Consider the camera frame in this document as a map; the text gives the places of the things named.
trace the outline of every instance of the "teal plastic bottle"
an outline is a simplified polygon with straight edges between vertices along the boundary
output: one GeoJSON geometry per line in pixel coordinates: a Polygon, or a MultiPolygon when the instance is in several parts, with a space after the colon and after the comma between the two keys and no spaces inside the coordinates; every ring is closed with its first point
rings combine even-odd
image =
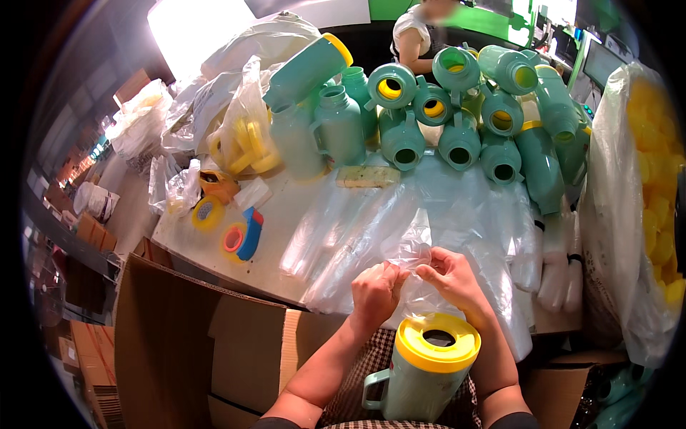
{"type": "Polygon", "coordinates": [[[481,71],[476,58],[466,49],[450,46],[434,56],[431,71],[443,89],[450,92],[453,105],[462,105],[462,93],[479,84],[481,71]]]}
{"type": "Polygon", "coordinates": [[[484,94],[481,118],[484,127],[495,135],[509,137],[517,134],[524,124],[524,113],[516,99],[500,88],[489,84],[480,86],[484,94]]]}
{"type": "Polygon", "coordinates": [[[438,153],[457,171],[465,170],[479,159],[481,140],[476,128],[476,118],[465,108],[456,112],[443,128],[438,153]]]}
{"type": "Polygon", "coordinates": [[[539,205],[542,215],[559,212],[565,184],[555,145],[541,121],[525,122],[514,142],[521,155],[529,197],[539,205]]]}
{"type": "Polygon", "coordinates": [[[537,65],[536,74],[539,77],[536,96],[543,127],[555,144],[573,143],[579,116],[565,83],[557,71],[548,65],[537,65]]]}
{"type": "Polygon", "coordinates": [[[524,95],[535,90],[539,81],[534,66],[539,63],[534,51],[513,51],[489,45],[479,52],[479,67],[488,79],[494,80],[503,91],[524,95]]]}
{"type": "Polygon", "coordinates": [[[377,105],[383,108],[403,108],[412,102],[417,81],[409,67],[392,62],[378,66],[369,75],[367,86],[371,100],[361,108],[368,111],[377,105]]]}
{"type": "Polygon", "coordinates": [[[324,156],[315,150],[309,125],[309,112],[295,103],[272,109],[272,140],[286,170],[297,181],[315,178],[327,167],[324,156]]]}
{"type": "Polygon", "coordinates": [[[438,85],[427,83],[424,76],[417,76],[417,92],[412,100],[412,110],[419,122],[439,126],[453,117],[450,94],[438,85]]]}
{"type": "Polygon", "coordinates": [[[383,109],[379,114],[381,153],[398,170],[415,168],[424,155],[426,140],[410,107],[383,109]]]}
{"type": "Polygon", "coordinates": [[[379,118],[376,109],[368,111],[364,105],[369,103],[371,96],[367,89],[367,76],[362,67],[348,67],[341,73],[341,85],[345,86],[345,92],[357,102],[362,115],[362,130],[364,131],[365,144],[374,145],[378,140],[379,118]]]}
{"type": "Polygon", "coordinates": [[[359,106],[340,85],[324,88],[319,99],[314,122],[309,126],[316,150],[325,155],[332,169],[362,165],[366,150],[359,106]]]}
{"type": "Polygon", "coordinates": [[[483,128],[479,158],[486,177],[498,185],[504,186],[524,180],[524,176],[519,173],[521,156],[512,137],[495,135],[483,128]]]}
{"type": "Polygon", "coordinates": [[[351,64],[353,57],[343,42],[324,33],[272,75],[262,100],[270,107],[299,103],[351,64]]]}

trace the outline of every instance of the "plastic sheet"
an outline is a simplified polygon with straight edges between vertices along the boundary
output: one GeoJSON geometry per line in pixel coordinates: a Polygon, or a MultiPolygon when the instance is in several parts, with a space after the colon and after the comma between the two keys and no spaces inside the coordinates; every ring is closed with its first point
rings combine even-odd
{"type": "Polygon", "coordinates": [[[105,130],[117,155],[141,178],[148,180],[150,162],[166,152],[160,145],[162,129],[172,97],[160,79],[145,85],[113,115],[117,122],[105,130]]]}
{"type": "Polygon", "coordinates": [[[653,70],[631,63],[608,79],[593,120],[586,182],[579,202],[584,249],[584,300],[598,343],[618,343],[621,328],[632,362],[658,367],[678,314],[670,312],[643,245],[643,194],[627,101],[637,79],[663,85],[653,70]]]}

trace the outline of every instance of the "cardboard box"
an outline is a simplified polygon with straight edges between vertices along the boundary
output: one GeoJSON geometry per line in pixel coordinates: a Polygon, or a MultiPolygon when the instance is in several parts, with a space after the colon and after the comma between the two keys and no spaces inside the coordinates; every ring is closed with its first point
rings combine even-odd
{"type": "Polygon", "coordinates": [[[97,250],[114,251],[117,238],[103,227],[93,216],[84,212],[79,217],[76,237],[95,247],[97,250]]]}
{"type": "Polygon", "coordinates": [[[70,321],[79,367],[86,382],[86,399],[101,427],[124,428],[115,375],[115,331],[111,326],[70,321]]]}
{"type": "Polygon", "coordinates": [[[522,394],[541,429],[569,429],[590,370],[598,365],[627,361],[618,351],[584,351],[555,358],[535,369],[522,386],[522,394]]]}
{"type": "Polygon", "coordinates": [[[128,429],[218,425],[227,409],[219,405],[248,421],[227,427],[247,428],[343,320],[203,283],[134,253],[122,271],[115,363],[128,429]]]}
{"type": "Polygon", "coordinates": [[[76,346],[72,340],[63,336],[60,337],[60,354],[62,355],[64,370],[74,375],[80,375],[79,359],[76,356],[76,346]]]}

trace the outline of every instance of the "cardboard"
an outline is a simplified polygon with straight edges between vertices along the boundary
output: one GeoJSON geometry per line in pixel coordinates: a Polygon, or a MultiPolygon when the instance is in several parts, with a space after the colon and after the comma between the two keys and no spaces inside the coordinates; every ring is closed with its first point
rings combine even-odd
{"type": "MultiPolygon", "coordinates": [[[[209,427],[219,419],[210,414],[211,393],[261,415],[342,320],[247,297],[130,254],[115,330],[127,429],[209,427]]],[[[216,405],[214,411],[225,408],[216,405]]]]}
{"type": "Polygon", "coordinates": [[[522,386],[524,400],[541,429],[569,429],[590,370],[626,360],[626,354],[616,351],[585,351],[555,358],[546,368],[531,372],[522,386]]]}
{"type": "Polygon", "coordinates": [[[79,359],[76,356],[76,345],[72,340],[63,336],[60,337],[60,355],[62,356],[62,363],[66,372],[74,375],[80,375],[79,359]]]}

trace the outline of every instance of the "white plastic bag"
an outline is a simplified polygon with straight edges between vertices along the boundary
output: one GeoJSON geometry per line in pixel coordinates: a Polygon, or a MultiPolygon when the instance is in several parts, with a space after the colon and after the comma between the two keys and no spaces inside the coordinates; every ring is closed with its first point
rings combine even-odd
{"type": "Polygon", "coordinates": [[[98,222],[105,223],[115,210],[117,201],[119,195],[91,182],[83,182],[74,197],[74,211],[81,214],[85,210],[98,222]]]}
{"type": "Polygon", "coordinates": [[[200,70],[207,80],[212,80],[225,71],[243,69],[253,55],[260,57],[261,68],[265,70],[278,62],[288,61],[321,36],[314,25],[285,11],[231,39],[210,55],[200,70]]]}
{"type": "Polygon", "coordinates": [[[115,152],[146,181],[152,159],[166,153],[161,134],[171,104],[167,86],[160,79],[153,80],[121,105],[113,116],[117,123],[105,130],[115,152]]]}
{"type": "Polygon", "coordinates": [[[616,344],[621,329],[629,358],[658,367],[678,314],[665,305],[644,255],[643,194],[626,104],[637,78],[659,75],[632,62],[615,70],[593,120],[588,172],[579,202],[584,252],[584,301],[599,344],[616,344]]]}

